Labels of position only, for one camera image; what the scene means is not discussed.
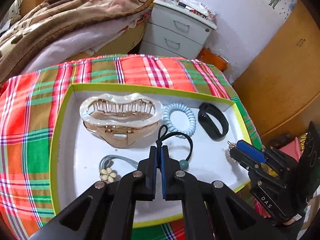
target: black wristband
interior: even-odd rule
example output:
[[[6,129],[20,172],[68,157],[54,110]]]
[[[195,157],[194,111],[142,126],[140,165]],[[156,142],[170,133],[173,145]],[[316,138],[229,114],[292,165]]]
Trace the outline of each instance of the black wristband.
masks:
[[[207,113],[213,115],[220,122],[222,126],[222,133],[220,133],[219,129],[207,115]],[[223,113],[217,107],[210,103],[202,103],[200,105],[198,112],[198,121],[212,140],[221,139],[229,131],[229,123]]]

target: cardboard box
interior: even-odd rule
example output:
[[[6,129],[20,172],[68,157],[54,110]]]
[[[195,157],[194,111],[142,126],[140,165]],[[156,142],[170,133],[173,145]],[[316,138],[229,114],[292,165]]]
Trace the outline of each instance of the cardboard box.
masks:
[[[311,222],[313,221],[313,219],[315,218],[319,210],[319,207],[320,207],[320,196],[316,196],[310,200],[307,206],[306,216],[305,216],[304,223],[302,225],[301,230],[307,229],[310,226]]]

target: cabinet handle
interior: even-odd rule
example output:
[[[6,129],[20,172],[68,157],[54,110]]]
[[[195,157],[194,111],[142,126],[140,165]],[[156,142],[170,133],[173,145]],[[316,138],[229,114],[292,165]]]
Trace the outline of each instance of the cabinet handle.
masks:
[[[190,25],[186,25],[186,24],[181,23],[181,22],[178,22],[178,21],[176,21],[176,20],[173,20],[173,23],[174,23],[174,25],[175,25],[176,28],[180,29],[180,28],[177,26],[177,23],[180,23],[181,25],[184,25],[184,26],[186,26],[186,27],[188,28],[187,32],[189,31]]]
[[[299,47],[301,47],[301,46],[302,46],[302,44],[303,44],[305,41],[306,41],[306,40],[305,40],[305,39],[303,39],[303,40],[301,41],[301,43],[300,43]]]
[[[170,41],[170,42],[172,42],[172,43],[174,43],[174,44],[178,45],[178,49],[180,48],[180,43],[176,43],[176,42],[171,41],[171,40],[169,40],[169,39],[167,39],[167,38],[164,38],[164,39],[165,39],[165,42],[167,43],[167,45],[168,45],[168,46],[169,46],[168,41]]]
[[[306,40],[305,39],[300,39],[297,43],[297,46],[301,47],[301,45],[305,42]]]

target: cream flower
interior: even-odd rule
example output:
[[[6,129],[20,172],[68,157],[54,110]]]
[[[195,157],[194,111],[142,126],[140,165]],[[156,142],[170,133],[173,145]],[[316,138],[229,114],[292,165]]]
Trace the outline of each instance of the cream flower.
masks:
[[[116,174],[112,172],[111,168],[102,169],[100,171],[100,179],[106,183],[112,183],[115,181]]]

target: white fabric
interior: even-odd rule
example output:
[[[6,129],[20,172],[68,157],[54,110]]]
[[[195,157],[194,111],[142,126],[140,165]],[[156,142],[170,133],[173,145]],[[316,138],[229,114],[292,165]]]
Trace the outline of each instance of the white fabric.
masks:
[[[123,32],[126,26],[134,26],[137,20],[146,13],[140,13],[123,17],[117,20],[98,23],[63,36],[44,48],[21,72],[31,73],[42,68],[57,65],[67,58],[88,49],[95,49],[101,44],[106,45]]]
[[[139,20],[139,18],[136,18],[134,19],[132,22],[130,22],[128,24],[128,27],[131,29],[131,28],[134,28],[137,26],[137,21]],[[118,38],[122,33],[124,33],[125,31],[120,31],[118,33],[116,33],[113,37],[111,37],[109,40],[107,41],[104,41],[103,43],[97,45],[97,46],[94,46],[88,50],[85,50],[86,53],[88,53],[90,56],[92,56],[93,54],[95,54],[99,49],[101,49],[103,46],[107,45],[109,42],[115,40],[116,38]]]

